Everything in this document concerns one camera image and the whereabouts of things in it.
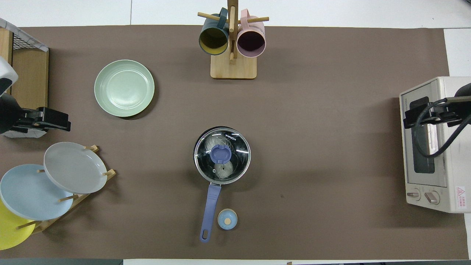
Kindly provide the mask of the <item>dark blue saucepan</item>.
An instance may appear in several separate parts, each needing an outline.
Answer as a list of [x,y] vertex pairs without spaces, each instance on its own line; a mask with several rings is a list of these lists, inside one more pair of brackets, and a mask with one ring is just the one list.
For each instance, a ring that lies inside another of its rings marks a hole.
[[217,201],[223,185],[215,185],[209,182],[208,192],[206,196],[205,211],[202,218],[202,226],[199,234],[199,240],[202,243],[208,243],[212,233],[212,225],[216,212]]

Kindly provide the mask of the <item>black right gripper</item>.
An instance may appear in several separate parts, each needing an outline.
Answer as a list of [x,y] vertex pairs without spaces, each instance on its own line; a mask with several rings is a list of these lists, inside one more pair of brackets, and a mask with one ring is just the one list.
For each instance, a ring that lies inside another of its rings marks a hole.
[[433,101],[429,97],[422,97],[417,100],[411,101],[409,104],[409,112],[406,113],[403,119],[403,127],[405,129],[413,128],[417,124],[442,124],[446,123],[448,127],[460,125],[464,120],[464,103],[452,98],[444,98],[441,103],[436,107],[437,116],[432,113],[426,113],[419,119],[421,113],[427,106],[432,104]]

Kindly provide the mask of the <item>light blue plate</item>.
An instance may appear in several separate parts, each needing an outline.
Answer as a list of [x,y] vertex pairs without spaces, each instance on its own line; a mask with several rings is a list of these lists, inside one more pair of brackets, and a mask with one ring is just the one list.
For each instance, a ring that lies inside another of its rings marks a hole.
[[41,172],[44,167],[24,164],[8,170],[0,180],[0,198],[14,214],[34,221],[59,218],[69,211],[73,200],[59,200],[72,193],[56,186]]

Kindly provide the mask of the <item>grey plate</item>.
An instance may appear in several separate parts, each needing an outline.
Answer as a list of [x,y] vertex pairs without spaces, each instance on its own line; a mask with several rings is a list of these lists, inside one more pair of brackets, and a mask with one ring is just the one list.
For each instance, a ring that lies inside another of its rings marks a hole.
[[47,148],[43,157],[46,175],[57,187],[74,194],[91,194],[107,182],[101,158],[83,145],[58,142]]

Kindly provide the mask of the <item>beige toaster oven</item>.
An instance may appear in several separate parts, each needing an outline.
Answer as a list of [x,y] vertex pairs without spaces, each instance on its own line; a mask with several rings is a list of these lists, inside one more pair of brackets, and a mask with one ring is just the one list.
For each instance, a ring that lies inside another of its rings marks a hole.
[[[403,123],[404,98],[414,98],[427,84],[438,88],[432,99],[453,97],[471,77],[436,77],[415,86],[399,96]],[[426,107],[419,115],[437,106],[443,99]],[[406,201],[415,206],[447,213],[471,213],[471,114],[454,127],[447,124],[417,124],[405,129],[402,125],[402,146]]]

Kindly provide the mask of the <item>glass lid blue knob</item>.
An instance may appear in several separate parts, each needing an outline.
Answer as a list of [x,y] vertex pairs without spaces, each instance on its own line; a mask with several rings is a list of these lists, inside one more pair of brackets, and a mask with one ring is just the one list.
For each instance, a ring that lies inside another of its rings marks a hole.
[[[210,135],[222,134],[232,143],[232,149],[226,145],[214,146],[211,152],[205,149],[205,139]],[[193,160],[197,171],[203,178],[215,185],[234,183],[248,170],[252,152],[247,139],[231,127],[217,126],[204,131],[193,148]],[[214,164],[225,164],[231,161],[234,173],[229,178],[220,180],[213,173]]]

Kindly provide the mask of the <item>small blue round timer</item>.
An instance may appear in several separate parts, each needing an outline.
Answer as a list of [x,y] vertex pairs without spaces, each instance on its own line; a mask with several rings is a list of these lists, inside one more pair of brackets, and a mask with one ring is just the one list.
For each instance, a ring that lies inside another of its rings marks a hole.
[[237,213],[230,208],[225,208],[217,215],[217,224],[223,230],[232,230],[237,226]]

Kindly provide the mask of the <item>pink mug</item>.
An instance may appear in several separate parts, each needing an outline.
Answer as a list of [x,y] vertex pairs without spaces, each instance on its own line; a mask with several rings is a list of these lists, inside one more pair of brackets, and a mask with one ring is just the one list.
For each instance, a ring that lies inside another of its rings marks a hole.
[[260,56],[266,48],[266,34],[263,22],[248,22],[257,18],[246,9],[241,11],[241,23],[238,27],[237,50],[249,58]]

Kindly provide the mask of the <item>wooden two-tier shelf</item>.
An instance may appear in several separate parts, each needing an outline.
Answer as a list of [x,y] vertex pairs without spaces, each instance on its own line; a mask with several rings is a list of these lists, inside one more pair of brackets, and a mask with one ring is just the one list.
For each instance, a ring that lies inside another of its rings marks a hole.
[[18,74],[18,80],[7,89],[20,107],[48,107],[49,52],[39,49],[13,50],[13,34],[0,27],[0,56]]

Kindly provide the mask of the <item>light green plate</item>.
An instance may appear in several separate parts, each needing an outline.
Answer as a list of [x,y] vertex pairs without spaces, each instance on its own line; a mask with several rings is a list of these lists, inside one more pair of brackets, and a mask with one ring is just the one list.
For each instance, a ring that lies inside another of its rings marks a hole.
[[94,82],[96,102],[108,114],[135,116],[144,111],[155,95],[151,72],[140,62],[120,59],[104,66]]

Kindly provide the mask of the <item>dark teal mug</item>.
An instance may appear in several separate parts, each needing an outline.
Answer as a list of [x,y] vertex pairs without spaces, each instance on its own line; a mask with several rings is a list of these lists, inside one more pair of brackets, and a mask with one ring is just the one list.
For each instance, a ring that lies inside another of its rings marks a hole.
[[228,10],[222,7],[219,14],[213,15],[217,17],[217,20],[206,18],[199,35],[199,45],[207,54],[216,56],[224,53],[228,47]]

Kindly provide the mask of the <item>brown table mat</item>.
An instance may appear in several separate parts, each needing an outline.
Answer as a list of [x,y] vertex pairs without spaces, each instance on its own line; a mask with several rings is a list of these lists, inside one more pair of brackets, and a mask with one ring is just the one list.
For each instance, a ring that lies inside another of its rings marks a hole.
[[[0,258],[467,259],[464,216],[406,202],[399,94],[449,74],[442,29],[267,27],[254,80],[214,80],[200,26],[25,28],[49,46],[49,106],[70,132],[0,136],[0,177],[52,144],[96,144],[117,175]],[[113,116],[94,82],[111,62],[143,64],[155,95]],[[228,126],[252,160],[222,187],[199,240],[208,189],[192,154]]]

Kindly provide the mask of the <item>yellow plate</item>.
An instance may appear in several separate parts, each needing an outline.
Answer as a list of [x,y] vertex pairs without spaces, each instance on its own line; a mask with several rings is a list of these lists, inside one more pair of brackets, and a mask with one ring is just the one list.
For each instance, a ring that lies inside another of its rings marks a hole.
[[13,248],[25,241],[32,234],[35,225],[20,229],[17,229],[17,227],[29,222],[31,220],[11,212],[0,199],[0,250]]

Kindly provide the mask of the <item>wooden mug tree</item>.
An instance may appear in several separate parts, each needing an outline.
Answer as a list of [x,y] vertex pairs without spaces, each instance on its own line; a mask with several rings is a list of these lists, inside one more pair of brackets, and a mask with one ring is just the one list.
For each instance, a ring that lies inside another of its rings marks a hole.
[[[249,58],[241,55],[237,50],[238,27],[241,23],[241,11],[238,10],[238,0],[227,0],[229,24],[229,41],[227,50],[210,59],[210,76],[213,79],[227,80],[253,80],[257,77],[257,58]],[[198,13],[199,17],[217,20],[213,14]],[[269,17],[257,17],[248,22],[267,22]]]

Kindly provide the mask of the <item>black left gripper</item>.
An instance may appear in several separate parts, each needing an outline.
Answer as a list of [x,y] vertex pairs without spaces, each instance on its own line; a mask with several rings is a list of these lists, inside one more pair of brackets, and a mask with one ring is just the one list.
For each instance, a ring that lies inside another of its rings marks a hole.
[[27,134],[29,130],[47,132],[47,129],[38,122],[46,124],[47,129],[71,131],[72,128],[68,114],[47,107],[39,107],[38,109],[21,109],[20,118],[15,122],[15,130],[24,134]]

